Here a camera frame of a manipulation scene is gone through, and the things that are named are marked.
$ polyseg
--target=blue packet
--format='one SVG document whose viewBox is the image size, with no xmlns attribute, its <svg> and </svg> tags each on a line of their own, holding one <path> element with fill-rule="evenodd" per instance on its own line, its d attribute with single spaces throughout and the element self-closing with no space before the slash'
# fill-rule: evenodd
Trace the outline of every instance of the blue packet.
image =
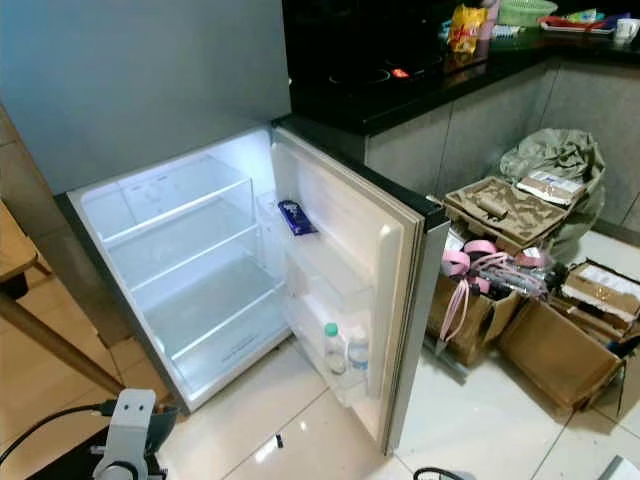
<svg viewBox="0 0 640 480">
<path fill-rule="evenodd" d="M 318 231 L 296 202 L 283 200 L 278 202 L 278 208 L 294 235 L 306 235 Z"/>
</svg>

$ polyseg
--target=black cable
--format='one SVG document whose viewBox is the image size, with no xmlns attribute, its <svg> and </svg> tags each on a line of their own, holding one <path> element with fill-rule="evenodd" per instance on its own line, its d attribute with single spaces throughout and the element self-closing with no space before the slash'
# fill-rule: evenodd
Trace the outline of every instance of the black cable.
<svg viewBox="0 0 640 480">
<path fill-rule="evenodd" d="M 70 413 L 85 412 L 87 410 L 98 411 L 98 412 L 101 412 L 103 415 L 105 415 L 105 408 L 107 408 L 107 411 L 108 411 L 108 406 L 106 406 L 107 402 L 95 403 L 93 405 L 82 405 L 80 407 L 67 408 L 65 410 L 52 413 L 48 417 L 43 418 L 38 423 L 33 425 L 30 429 L 28 429 L 26 432 L 24 432 L 22 435 L 20 435 L 11 445 L 9 445 L 9 448 L 7 448 L 4 452 L 2 452 L 2 455 L 0 455 L 0 465 L 2 465 L 2 463 L 7 459 L 9 454 L 13 452 L 22 442 L 24 442 L 29 435 L 31 435 L 33 432 L 35 432 L 44 424 L 49 423 L 51 420 L 55 420 L 56 418 L 62 417 L 64 415 L 69 415 Z"/>
<path fill-rule="evenodd" d="M 450 478 L 451 480 L 464 480 L 462 477 L 459 477 L 455 473 L 447 472 L 446 470 L 442 470 L 441 468 L 436 467 L 425 467 L 416 470 L 416 473 L 413 474 L 413 480 L 420 480 L 419 476 L 421 473 L 437 473 L 441 476 L 444 475 L 446 478 Z"/>
</svg>

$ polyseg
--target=tile floor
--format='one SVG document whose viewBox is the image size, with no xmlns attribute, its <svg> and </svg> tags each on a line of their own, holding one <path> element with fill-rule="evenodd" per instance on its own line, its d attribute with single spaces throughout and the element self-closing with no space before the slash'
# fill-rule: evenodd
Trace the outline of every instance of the tile floor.
<svg viewBox="0 0 640 480">
<path fill-rule="evenodd" d="M 584 256 L 640 275 L 640 251 L 599 234 L 585 236 L 576 258 Z M 27 308 L 127 385 L 165 392 L 135 341 L 108 352 L 57 280 L 33 273 L 29 281 L 33 288 L 21 300 Z M 595 480 L 615 454 L 640 466 L 638 359 L 631 363 L 620 417 L 615 395 L 571 416 L 521 388 L 526 379 L 497 355 L 462 386 L 423 352 L 400 448 L 385 458 L 296 346 L 291 339 L 282 343 L 176 425 L 159 454 L 170 480 L 408 480 L 426 465 L 469 480 Z M 50 412 L 106 397 L 0 321 L 0 449 Z M 104 424 L 83 414 L 52 423 L 9 457 L 0 478 L 24 478 Z"/>
</svg>

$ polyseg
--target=wooden table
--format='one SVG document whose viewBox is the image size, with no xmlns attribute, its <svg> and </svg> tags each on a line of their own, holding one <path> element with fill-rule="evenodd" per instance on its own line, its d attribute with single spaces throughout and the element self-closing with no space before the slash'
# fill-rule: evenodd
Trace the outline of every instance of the wooden table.
<svg viewBox="0 0 640 480">
<path fill-rule="evenodd" d="M 0 282 L 6 282 L 32 267 L 51 274 L 38 261 L 38 253 L 31 240 L 24 235 L 7 207 L 0 201 Z M 41 347 L 105 390 L 117 395 L 125 388 L 100 365 L 2 291 L 0 315 Z"/>
</svg>

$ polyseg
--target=white cup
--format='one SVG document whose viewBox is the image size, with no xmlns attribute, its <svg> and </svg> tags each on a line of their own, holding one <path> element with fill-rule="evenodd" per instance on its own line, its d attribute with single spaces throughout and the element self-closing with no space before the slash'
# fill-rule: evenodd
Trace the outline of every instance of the white cup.
<svg viewBox="0 0 640 480">
<path fill-rule="evenodd" d="M 616 42 L 630 42 L 640 30 L 640 20 L 637 18 L 621 18 L 618 20 L 616 34 L 613 37 Z"/>
</svg>

